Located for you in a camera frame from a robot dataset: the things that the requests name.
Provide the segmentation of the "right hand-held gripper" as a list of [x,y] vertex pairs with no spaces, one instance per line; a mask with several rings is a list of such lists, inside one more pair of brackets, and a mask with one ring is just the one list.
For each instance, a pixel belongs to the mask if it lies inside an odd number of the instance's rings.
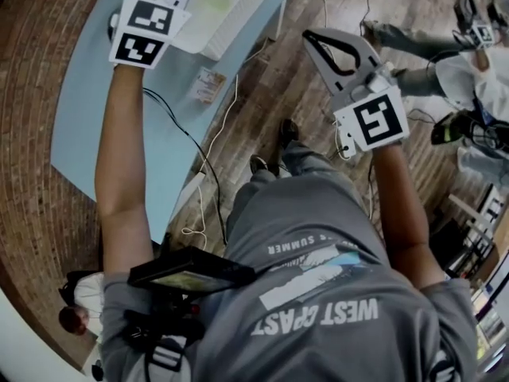
[[[307,29],[304,46],[332,94],[338,150],[373,150],[409,136],[401,91],[391,66],[361,36],[339,29]],[[355,68],[341,69],[324,46],[332,46],[355,60]]]

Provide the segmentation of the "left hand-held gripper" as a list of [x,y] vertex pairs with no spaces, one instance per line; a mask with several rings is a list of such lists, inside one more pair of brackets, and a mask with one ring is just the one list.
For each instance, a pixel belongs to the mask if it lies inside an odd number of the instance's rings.
[[188,0],[123,0],[111,20],[109,61],[153,69],[191,14]]

